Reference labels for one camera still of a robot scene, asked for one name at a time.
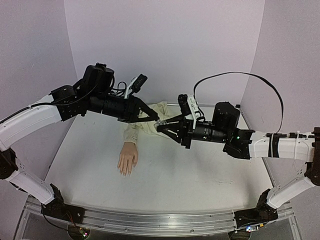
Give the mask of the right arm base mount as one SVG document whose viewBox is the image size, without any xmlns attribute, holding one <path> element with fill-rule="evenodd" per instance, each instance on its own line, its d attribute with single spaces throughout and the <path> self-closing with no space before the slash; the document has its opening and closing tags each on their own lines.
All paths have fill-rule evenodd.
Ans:
<svg viewBox="0 0 320 240">
<path fill-rule="evenodd" d="M 267 204 L 268 192 L 269 189 L 260 195 L 256 207 L 234 212 L 237 229 L 266 224 L 278 219 L 277 210 Z"/>
</svg>

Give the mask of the clear glitter nail polish bottle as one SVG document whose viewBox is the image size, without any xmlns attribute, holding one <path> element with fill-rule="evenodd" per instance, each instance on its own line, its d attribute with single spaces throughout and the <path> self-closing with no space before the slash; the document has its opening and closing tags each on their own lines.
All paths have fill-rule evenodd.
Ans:
<svg viewBox="0 0 320 240">
<path fill-rule="evenodd" d="M 155 122 L 155 124 L 154 124 L 154 128 L 155 128 L 157 131 L 159 131 L 162 126 L 166 126 L 167 124 L 168 124 L 168 123 L 167 123 L 166 120 L 160 120 L 160 119 L 158 119 L 158 120 Z"/>
</svg>

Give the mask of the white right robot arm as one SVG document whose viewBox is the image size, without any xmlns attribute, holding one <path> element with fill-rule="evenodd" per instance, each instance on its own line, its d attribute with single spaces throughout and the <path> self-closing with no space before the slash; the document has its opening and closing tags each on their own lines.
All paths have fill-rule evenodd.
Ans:
<svg viewBox="0 0 320 240">
<path fill-rule="evenodd" d="M 263 133 L 239 129 L 240 111 L 229 102 L 214 107 L 211 121 L 205 121 L 193 104 L 182 103 L 181 114 L 158 120 L 155 129 L 185 148 L 192 141 L 221 143 L 223 152 L 235 159 L 279 158 L 301 160 L 306 169 L 285 185 L 278 185 L 261 194 L 256 206 L 261 209 L 278 209 L 282 204 L 320 185 L 320 129 L 299 133 Z"/>
</svg>

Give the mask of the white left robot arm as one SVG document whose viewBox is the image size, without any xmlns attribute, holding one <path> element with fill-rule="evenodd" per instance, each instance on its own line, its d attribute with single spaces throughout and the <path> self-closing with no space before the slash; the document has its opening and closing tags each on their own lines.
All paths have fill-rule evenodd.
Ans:
<svg viewBox="0 0 320 240">
<path fill-rule="evenodd" d="M 0 178 L 25 191 L 47 206 L 56 218 L 64 218 L 68 208 L 60 190 L 27 172 L 11 146 L 30 134 L 87 112 L 117 118 L 123 123 L 151 122 L 158 114 L 133 94 L 140 91 L 147 77 L 140 74 L 126 89 L 124 96 L 113 92 L 115 72 L 105 64 L 86 67 L 74 85 L 64 85 L 37 102 L 0 121 Z"/>
</svg>

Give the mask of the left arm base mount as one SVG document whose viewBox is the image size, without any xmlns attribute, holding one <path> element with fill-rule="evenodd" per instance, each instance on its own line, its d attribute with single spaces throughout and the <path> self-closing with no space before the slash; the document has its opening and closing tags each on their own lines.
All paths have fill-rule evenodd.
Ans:
<svg viewBox="0 0 320 240">
<path fill-rule="evenodd" d="M 52 217 L 59 220 L 70 221 L 73 224 L 81 224 L 84 219 L 85 209 L 83 207 L 66 204 L 60 190 L 50 184 L 53 190 L 53 200 L 41 206 L 41 213 L 45 217 Z"/>
</svg>

